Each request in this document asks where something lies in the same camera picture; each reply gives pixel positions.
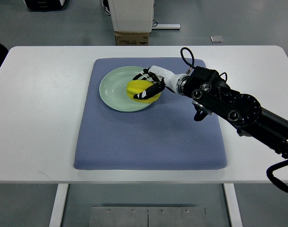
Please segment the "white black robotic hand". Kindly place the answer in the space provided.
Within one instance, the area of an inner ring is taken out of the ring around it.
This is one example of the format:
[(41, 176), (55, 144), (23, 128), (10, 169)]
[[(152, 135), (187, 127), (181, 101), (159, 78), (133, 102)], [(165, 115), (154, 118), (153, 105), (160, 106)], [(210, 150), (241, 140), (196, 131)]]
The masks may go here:
[(151, 66), (147, 69), (143, 69), (132, 79), (132, 81), (147, 80), (153, 83), (160, 83), (162, 91), (168, 89), (173, 93), (184, 95), (183, 86), (188, 78), (189, 76), (187, 74), (174, 74), (170, 70), (162, 67)]

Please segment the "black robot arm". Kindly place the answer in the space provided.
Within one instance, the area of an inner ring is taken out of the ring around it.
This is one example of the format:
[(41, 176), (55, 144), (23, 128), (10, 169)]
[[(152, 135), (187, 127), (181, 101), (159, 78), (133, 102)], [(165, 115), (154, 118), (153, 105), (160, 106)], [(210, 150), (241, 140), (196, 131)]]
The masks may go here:
[(185, 64), (192, 73), (178, 86), (185, 96), (193, 100), (195, 121), (203, 120), (215, 113), (230, 123), (239, 136), (257, 139), (280, 154), (284, 161), (270, 166), (266, 175), (280, 190), (288, 193), (288, 186), (274, 176), (273, 172), (288, 166), (288, 121), (264, 109), (255, 97), (241, 94), (227, 85), (216, 70), (195, 66), (192, 61)]

